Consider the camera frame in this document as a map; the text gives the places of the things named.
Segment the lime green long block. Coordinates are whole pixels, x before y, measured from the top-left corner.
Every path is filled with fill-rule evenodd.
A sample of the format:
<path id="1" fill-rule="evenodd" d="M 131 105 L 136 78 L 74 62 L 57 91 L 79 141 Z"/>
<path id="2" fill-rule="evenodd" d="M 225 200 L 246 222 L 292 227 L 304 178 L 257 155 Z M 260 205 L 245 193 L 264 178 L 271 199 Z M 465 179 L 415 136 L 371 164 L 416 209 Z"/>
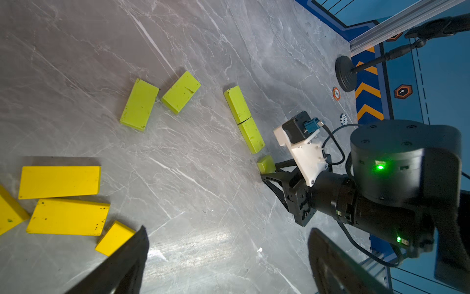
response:
<path id="1" fill-rule="evenodd" d="M 242 122 L 238 128 L 252 154 L 259 153 L 265 147 L 266 144 L 253 118 Z"/>
<path id="2" fill-rule="evenodd" d="M 239 86 L 226 90 L 223 95 L 237 124 L 241 124 L 252 117 Z"/>
<path id="3" fill-rule="evenodd" d="M 178 115 L 200 86 L 200 82 L 189 71 L 186 71 L 164 94 L 162 102 L 175 115 Z"/>
<path id="4" fill-rule="evenodd" d="M 144 132 L 160 89 L 136 79 L 119 122 Z"/>

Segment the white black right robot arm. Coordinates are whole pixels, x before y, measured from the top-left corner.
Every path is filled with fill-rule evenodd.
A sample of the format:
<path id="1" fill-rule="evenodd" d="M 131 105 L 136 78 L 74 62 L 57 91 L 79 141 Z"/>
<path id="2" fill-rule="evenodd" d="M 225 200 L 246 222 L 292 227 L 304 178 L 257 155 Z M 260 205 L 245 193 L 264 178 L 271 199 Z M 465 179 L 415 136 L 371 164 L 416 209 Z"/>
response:
<path id="1" fill-rule="evenodd" d="M 437 249 L 435 277 L 470 290 L 470 209 L 461 202 L 461 133 L 446 125 L 384 120 L 356 126 L 344 175 L 312 143 L 321 124 L 280 127 L 291 160 L 262 176 L 297 224 L 316 212 L 368 232 L 417 258 Z"/>

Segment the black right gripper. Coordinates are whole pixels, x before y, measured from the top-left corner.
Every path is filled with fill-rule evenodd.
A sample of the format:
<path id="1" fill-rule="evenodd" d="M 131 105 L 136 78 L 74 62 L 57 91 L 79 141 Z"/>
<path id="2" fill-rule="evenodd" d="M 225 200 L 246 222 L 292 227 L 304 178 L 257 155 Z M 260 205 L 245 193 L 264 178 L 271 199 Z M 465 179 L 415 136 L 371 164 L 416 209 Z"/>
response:
<path id="1" fill-rule="evenodd" d="M 275 172 L 261 175 L 261 180 L 294 216 L 296 224 L 305 227 L 310 222 L 316 213 L 312 191 L 294 159 L 275 163 Z"/>

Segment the small lime green cube block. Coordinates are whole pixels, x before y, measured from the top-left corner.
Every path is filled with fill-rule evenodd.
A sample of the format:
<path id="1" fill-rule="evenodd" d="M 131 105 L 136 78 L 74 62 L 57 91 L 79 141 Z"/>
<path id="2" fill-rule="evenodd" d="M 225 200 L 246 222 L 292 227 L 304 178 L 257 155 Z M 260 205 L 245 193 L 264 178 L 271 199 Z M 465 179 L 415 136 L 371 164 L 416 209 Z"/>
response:
<path id="1" fill-rule="evenodd" d="M 274 159 L 270 155 L 266 155 L 257 162 L 260 174 L 266 175 L 276 171 Z"/>

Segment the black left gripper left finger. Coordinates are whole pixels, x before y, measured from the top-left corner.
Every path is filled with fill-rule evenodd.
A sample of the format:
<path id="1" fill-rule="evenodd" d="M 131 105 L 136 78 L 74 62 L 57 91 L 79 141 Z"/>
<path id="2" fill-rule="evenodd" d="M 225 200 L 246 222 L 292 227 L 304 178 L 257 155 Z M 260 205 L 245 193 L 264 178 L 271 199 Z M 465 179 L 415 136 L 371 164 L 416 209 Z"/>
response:
<path id="1" fill-rule="evenodd" d="M 142 226 L 124 245 L 67 292 L 139 294 L 148 251 L 148 234 Z"/>

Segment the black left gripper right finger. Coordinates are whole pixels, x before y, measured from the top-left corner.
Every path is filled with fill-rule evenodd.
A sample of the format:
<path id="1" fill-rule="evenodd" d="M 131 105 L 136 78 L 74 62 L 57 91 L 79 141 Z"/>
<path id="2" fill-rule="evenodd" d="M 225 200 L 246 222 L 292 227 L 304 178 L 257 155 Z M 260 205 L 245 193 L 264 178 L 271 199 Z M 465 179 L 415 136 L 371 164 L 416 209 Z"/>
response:
<path id="1" fill-rule="evenodd" d="M 320 294 L 391 294 L 321 230 L 308 238 L 308 257 Z"/>

